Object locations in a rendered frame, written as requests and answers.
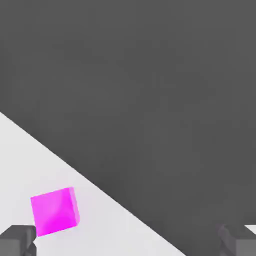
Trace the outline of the small magenta cube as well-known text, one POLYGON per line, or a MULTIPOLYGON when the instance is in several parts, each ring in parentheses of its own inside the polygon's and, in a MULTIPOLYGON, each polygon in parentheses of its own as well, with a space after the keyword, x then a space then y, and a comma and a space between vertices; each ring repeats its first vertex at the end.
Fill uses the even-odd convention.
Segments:
POLYGON ((30 201, 38 237, 76 227, 80 222, 73 187, 32 196, 30 201))

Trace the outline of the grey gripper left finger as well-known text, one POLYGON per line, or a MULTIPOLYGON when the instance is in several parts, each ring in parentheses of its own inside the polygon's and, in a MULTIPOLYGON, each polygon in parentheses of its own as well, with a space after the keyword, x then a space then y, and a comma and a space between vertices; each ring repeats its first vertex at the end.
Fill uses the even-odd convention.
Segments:
POLYGON ((0 256, 37 256, 34 225, 11 225, 0 234, 0 256))

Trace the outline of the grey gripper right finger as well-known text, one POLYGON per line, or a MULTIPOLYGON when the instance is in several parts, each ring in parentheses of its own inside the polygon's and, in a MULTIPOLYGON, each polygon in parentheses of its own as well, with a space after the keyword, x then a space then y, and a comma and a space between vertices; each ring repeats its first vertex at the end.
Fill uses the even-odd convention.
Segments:
POLYGON ((246 226, 223 224, 217 234, 219 256, 256 256, 256 234, 246 226))

